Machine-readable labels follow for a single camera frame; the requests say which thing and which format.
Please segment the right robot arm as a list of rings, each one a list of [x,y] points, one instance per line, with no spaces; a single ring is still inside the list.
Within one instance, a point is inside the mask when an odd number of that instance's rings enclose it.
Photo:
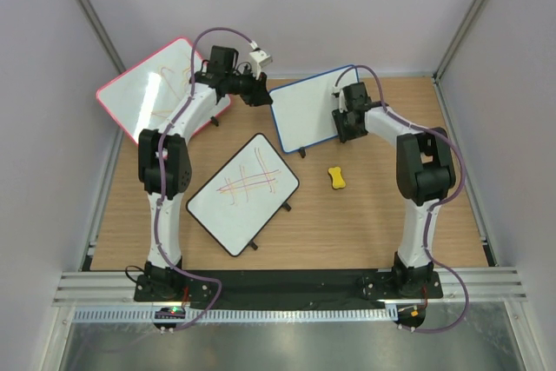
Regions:
[[[371,100],[363,82],[336,87],[332,111],[341,142],[372,134],[395,148],[395,177],[406,212],[400,246],[394,253],[391,286],[410,298],[431,282],[431,246],[440,203],[455,185],[452,150],[442,128],[426,129]]]

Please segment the blue framed whiteboard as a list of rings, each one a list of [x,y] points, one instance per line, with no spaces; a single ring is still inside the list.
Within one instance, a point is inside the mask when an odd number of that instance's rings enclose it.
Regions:
[[[346,65],[270,90],[282,151],[292,154],[337,137],[332,111],[340,104],[335,94],[359,81],[358,72]]]

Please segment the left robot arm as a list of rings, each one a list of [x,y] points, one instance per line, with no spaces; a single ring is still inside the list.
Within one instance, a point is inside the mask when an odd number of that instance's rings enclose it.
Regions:
[[[189,88],[177,109],[158,129],[144,129],[138,139],[138,177],[148,194],[151,243],[136,279],[135,301],[175,301],[185,291],[179,243],[182,198],[192,179],[188,144],[198,126],[226,95],[248,106],[272,103],[263,67],[272,57],[255,42],[248,61],[237,68],[238,50],[214,46],[200,67],[191,70]]]

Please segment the yellow black whiteboard eraser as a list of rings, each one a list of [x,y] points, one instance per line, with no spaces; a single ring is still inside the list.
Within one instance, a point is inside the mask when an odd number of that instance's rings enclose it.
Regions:
[[[334,190],[344,189],[347,184],[342,176],[341,167],[335,166],[328,168],[328,175],[331,179],[331,187]]]

